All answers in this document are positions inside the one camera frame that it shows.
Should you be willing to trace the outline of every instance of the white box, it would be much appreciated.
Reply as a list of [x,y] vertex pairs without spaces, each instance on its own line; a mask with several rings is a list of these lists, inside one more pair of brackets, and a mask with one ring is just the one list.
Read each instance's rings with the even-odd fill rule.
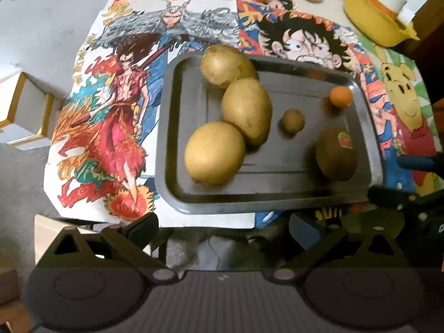
[[47,97],[24,73],[0,83],[0,142],[10,143],[39,133]]
[[55,99],[51,94],[46,94],[45,111],[37,134],[28,138],[13,140],[8,144],[20,150],[30,150],[50,146],[52,134],[62,108],[63,103],[60,100]]

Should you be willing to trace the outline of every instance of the potato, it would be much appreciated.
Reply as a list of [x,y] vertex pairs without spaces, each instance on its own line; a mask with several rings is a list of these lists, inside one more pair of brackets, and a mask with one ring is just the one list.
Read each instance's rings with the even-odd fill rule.
[[290,135],[295,135],[305,126],[305,116],[295,108],[288,109],[280,120],[281,128]]
[[348,132],[327,128],[316,141],[316,161],[328,179],[349,180],[356,171],[357,155]]
[[184,155],[185,168],[195,182],[222,184],[241,168],[245,140],[227,122],[208,122],[190,137]]
[[223,88],[236,79],[257,77],[251,61],[228,45],[210,46],[202,57],[200,70],[209,82]]
[[254,147],[268,138],[272,109],[268,93],[252,77],[233,81],[222,98],[223,118],[236,125]]

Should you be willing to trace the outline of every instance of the winnie the pooh drawing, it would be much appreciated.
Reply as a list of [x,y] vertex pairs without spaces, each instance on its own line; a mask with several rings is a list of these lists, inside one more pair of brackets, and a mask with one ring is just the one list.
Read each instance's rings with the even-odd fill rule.
[[[421,106],[414,88],[416,75],[405,63],[396,66],[387,59],[385,50],[375,45],[381,60],[381,73],[390,102],[395,108],[398,134],[396,145],[401,154],[414,156],[436,155],[433,135],[427,119],[421,114]],[[434,173],[413,171],[413,179],[418,194],[426,195],[434,191]]]

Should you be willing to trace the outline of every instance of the concrete floor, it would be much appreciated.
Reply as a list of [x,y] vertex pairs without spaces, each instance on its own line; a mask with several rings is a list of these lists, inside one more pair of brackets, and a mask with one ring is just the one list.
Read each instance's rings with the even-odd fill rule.
[[0,265],[17,268],[21,284],[35,265],[34,216],[59,216],[43,192],[48,150],[0,144]]
[[22,69],[66,97],[77,51],[108,0],[0,0],[0,80]]

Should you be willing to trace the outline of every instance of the yellow container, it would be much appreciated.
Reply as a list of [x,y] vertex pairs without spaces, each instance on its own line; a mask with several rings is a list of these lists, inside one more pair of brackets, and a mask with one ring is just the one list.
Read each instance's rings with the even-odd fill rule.
[[406,39],[419,40],[412,22],[407,27],[398,25],[369,0],[344,0],[344,10],[351,22],[379,46],[392,47]]

